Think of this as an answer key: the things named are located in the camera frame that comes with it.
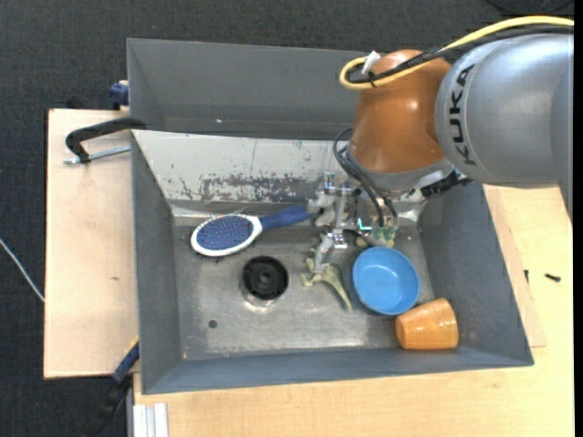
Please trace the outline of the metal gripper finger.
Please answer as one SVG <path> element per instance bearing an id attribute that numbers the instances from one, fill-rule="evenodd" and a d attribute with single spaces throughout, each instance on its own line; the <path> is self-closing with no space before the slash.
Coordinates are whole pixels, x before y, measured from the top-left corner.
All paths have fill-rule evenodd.
<path id="1" fill-rule="evenodd" d="M 319 179 L 307 210 L 319 214 L 318 220 L 341 220 L 352 189 L 346 180 L 337 180 L 334 173 L 324 173 Z"/>
<path id="2" fill-rule="evenodd" d="M 347 249 L 347 242 L 342 232 L 321 234 L 321 241 L 313 250 L 313 270 L 324 271 L 345 249 Z"/>

